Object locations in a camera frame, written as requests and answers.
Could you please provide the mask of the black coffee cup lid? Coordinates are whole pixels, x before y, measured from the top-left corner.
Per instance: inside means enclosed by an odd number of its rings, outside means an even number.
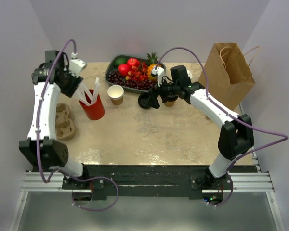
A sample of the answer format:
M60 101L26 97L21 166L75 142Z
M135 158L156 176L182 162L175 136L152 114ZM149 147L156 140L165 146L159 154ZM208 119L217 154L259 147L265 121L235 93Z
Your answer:
M167 95L162 97L162 102L166 103L166 102L174 102L178 99L178 96L175 95Z

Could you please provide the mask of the brown paper coffee cup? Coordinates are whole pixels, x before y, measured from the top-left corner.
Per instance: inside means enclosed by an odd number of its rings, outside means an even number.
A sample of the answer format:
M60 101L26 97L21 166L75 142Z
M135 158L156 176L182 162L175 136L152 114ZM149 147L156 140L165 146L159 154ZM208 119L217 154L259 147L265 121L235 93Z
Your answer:
M175 101L167 101L167 102L164 103L164 105L165 105L166 107L173 107L174 104L175 104Z

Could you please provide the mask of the brown paper cups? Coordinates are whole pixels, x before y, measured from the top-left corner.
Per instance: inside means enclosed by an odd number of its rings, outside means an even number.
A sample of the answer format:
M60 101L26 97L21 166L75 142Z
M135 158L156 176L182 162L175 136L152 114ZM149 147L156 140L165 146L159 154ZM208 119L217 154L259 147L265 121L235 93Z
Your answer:
M120 85L112 85L108 88L107 94L113 105L120 105L123 103L124 89Z

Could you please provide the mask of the brown pulp cup carrier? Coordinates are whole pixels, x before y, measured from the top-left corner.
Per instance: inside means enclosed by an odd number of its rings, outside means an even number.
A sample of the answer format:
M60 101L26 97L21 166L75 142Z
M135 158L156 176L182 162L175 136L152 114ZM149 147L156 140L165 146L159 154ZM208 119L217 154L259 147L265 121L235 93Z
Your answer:
M71 119L71 111L67 104L56 106L55 131L58 140L69 140L75 135L75 125Z

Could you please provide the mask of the brown paper bag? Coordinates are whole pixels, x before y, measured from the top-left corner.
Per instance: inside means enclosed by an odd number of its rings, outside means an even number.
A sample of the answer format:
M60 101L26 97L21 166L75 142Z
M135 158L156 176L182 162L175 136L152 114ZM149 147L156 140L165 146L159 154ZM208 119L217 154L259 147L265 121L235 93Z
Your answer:
M255 85L249 64L236 43L213 44L204 69L209 94L232 111Z

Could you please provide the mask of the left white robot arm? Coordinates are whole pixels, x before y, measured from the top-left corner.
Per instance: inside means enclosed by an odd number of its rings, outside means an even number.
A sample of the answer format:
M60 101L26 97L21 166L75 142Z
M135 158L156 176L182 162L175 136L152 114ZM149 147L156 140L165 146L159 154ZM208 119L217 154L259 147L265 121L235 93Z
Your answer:
M57 139L55 129L57 101L60 94L69 98L79 94L83 81L80 73L86 63L71 54L46 51L45 62L32 75L34 110L27 139L19 142L19 150L29 163L40 169L53 169L74 176L73 183L80 189L90 184L89 175L83 173L83 164L69 156L68 148Z

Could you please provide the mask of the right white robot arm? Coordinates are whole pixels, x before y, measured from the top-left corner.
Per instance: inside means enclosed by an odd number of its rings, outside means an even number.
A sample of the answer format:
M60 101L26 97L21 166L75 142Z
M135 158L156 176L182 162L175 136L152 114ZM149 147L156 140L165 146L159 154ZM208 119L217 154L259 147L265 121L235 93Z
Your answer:
M254 145L253 131L250 128L251 118L246 114L241 116L215 101L206 93L202 84L191 82L183 65L171 68L170 81L166 80L165 71L161 67L154 67L151 74L157 78L157 83L148 91L148 107L159 108L157 97L161 97L164 103L180 98L201 110L220 129L219 153L205 170L204 176L198 180L202 187L216 189L221 185L235 159Z

